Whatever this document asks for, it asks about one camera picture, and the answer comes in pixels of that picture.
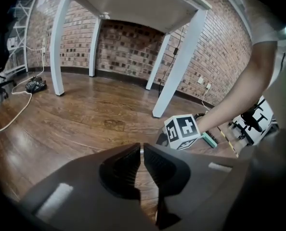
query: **black bag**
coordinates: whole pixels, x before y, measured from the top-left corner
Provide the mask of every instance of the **black bag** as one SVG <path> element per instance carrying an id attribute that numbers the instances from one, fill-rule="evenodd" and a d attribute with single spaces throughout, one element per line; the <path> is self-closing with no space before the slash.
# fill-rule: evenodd
<path id="1" fill-rule="evenodd" d="M 34 76 L 26 84 L 26 91 L 29 93 L 36 93 L 41 90 L 45 90 L 46 88 L 47 88 L 46 81 L 42 80 L 42 78 L 38 76 Z"/>

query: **green object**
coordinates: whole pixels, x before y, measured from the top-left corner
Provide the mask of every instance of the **green object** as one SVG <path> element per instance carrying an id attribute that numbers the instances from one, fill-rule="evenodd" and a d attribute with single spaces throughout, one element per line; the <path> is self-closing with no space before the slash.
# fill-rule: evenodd
<path id="1" fill-rule="evenodd" d="M 203 139 L 212 147 L 212 148 L 216 148 L 217 147 L 217 143 L 207 134 L 207 133 L 203 133 Z"/>

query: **black cable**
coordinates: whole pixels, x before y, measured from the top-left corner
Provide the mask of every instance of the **black cable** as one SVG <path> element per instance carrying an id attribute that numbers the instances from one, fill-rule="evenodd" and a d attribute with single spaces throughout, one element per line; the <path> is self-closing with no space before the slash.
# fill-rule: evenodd
<path id="1" fill-rule="evenodd" d="M 170 63 L 170 65 L 169 65 L 169 67 L 168 67 L 168 70 L 170 69 L 170 67 L 171 67 L 171 65 L 172 65 L 172 63 L 173 63 L 173 61 L 174 61 L 174 59 L 175 59 L 175 56 L 176 56 L 176 54 L 177 54 L 178 47 L 179 47 L 179 45 L 180 45 L 180 43 L 181 43 L 181 40 L 182 40 L 182 32 L 181 32 L 180 41 L 178 42 L 178 45 L 177 45 L 177 47 L 175 48 L 175 50 L 174 50 L 174 52 L 173 52 L 173 55 L 174 55 L 174 56 L 173 56 L 173 60 L 172 60 L 172 62 Z M 166 73 L 164 74 L 164 76 L 162 77 L 162 79 L 161 79 L 161 81 L 160 81 L 160 83 L 159 83 L 158 97 L 160 97 L 160 94 L 161 94 L 161 90 L 160 90 L 160 89 L 161 89 L 161 83 L 162 83 L 164 77 L 167 75 L 168 70 L 166 71 Z"/>
<path id="2" fill-rule="evenodd" d="M 282 68 L 283 68 L 283 61 L 284 61 L 285 56 L 286 56 L 286 52 L 284 52 L 282 60 L 281 60 L 280 72 L 282 71 Z"/>

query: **cord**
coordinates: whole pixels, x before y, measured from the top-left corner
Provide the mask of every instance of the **cord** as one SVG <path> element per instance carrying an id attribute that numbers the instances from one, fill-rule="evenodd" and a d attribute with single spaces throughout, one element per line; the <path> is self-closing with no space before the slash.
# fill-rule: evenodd
<path id="1" fill-rule="evenodd" d="M 44 54 L 42 54 L 42 71 L 39 74 L 37 74 L 36 76 L 41 75 L 44 72 L 44 70 L 45 70 L 45 67 L 44 67 Z M 20 116 L 20 114 L 28 107 L 29 103 L 31 102 L 32 95 L 33 95 L 32 93 L 29 93 L 27 91 L 13 92 L 13 90 L 15 88 L 17 88 L 19 85 L 21 85 L 22 83 L 28 81 L 31 78 L 33 78 L 33 76 L 28 78 L 28 79 L 26 79 L 26 80 L 24 80 L 24 81 L 22 81 L 22 82 L 20 82 L 17 86 L 13 87 L 12 94 L 17 95 L 17 94 L 26 93 L 26 94 L 30 95 L 30 97 L 29 97 L 29 100 L 28 100 L 27 104 L 23 107 L 23 109 L 10 121 L 10 123 L 8 123 L 5 127 L 1 128 L 0 132 L 4 131 L 6 128 L 8 128 L 18 118 L 18 116 Z"/>
<path id="2" fill-rule="evenodd" d="M 202 99 L 202 105 L 203 105 L 207 110 L 210 110 L 210 109 L 208 109 L 208 108 L 205 106 L 205 104 L 203 103 L 203 101 L 204 101 L 205 95 L 206 95 L 206 93 L 208 93 L 209 89 L 207 89 L 207 91 L 204 93 L 203 99 Z"/>
<path id="3" fill-rule="evenodd" d="M 162 83 L 164 77 L 167 75 L 167 72 L 168 72 L 169 69 L 171 68 L 171 65 L 172 65 L 172 63 L 173 63 L 173 61 L 174 61 L 174 59 L 175 59 L 176 54 L 177 54 L 178 47 L 179 47 L 179 45 L 180 45 L 180 43 L 181 43 L 181 40 L 182 40 L 182 32 L 181 32 L 180 41 L 178 42 L 178 45 L 177 45 L 177 47 L 175 48 L 175 50 L 174 50 L 174 52 L 173 52 L 173 55 L 174 55 L 174 56 L 173 56 L 173 60 L 171 61 L 171 63 L 170 63 L 170 65 L 169 65 L 169 67 L 168 67 L 166 73 L 164 74 L 164 76 L 162 77 L 162 79 L 161 79 L 161 81 L 160 81 L 160 83 L 159 83 L 158 97 L 160 97 L 160 94 L 161 94 L 161 83 Z"/>
<path id="4" fill-rule="evenodd" d="M 283 69 L 283 61 L 284 61 L 285 56 L 286 56 L 286 51 L 283 53 L 283 57 L 282 57 L 282 60 L 281 60 L 281 65 L 280 65 L 280 71 L 279 71 L 279 73 L 280 73 L 280 72 L 282 71 L 282 69 Z"/>

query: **human arm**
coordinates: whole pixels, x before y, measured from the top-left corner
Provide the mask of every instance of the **human arm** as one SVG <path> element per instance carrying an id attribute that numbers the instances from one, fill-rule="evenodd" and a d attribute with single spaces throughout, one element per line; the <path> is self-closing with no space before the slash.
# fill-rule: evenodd
<path id="1" fill-rule="evenodd" d="M 272 78 L 276 50 L 276 41 L 253 45 L 249 63 L 232 89 L 220 104 L 197 121 L 201 133 L 242 114 L 258 101 Z"/>

